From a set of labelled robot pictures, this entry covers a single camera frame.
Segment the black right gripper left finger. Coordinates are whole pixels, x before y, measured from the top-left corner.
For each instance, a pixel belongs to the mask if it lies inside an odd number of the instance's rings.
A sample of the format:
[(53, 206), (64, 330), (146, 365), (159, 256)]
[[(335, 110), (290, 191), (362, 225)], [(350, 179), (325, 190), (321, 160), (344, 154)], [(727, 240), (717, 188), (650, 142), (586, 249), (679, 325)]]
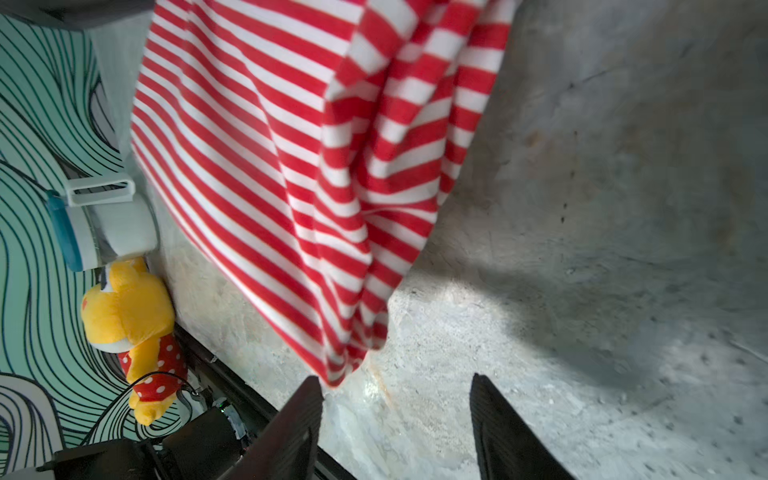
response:
[(322, 413), (320, 382), (310, 376), (223, 479), (312, 479)]

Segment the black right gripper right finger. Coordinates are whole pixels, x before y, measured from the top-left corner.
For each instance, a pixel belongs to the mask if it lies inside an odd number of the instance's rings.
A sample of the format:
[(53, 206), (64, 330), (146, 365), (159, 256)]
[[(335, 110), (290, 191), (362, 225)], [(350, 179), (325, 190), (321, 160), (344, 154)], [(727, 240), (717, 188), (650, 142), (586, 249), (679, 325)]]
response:
[(473, 375), (469, 406), (481, 479), (574, 479), (489, 377)]

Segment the red white striped tank top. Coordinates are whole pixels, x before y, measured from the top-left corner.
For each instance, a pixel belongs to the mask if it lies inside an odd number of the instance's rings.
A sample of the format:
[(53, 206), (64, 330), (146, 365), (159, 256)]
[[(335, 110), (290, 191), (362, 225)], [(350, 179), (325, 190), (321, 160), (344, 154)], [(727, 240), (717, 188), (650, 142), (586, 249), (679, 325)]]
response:
[(515, 1), (159, 1), (138, 164), (187, 238), (329, 386), (453, 189)]

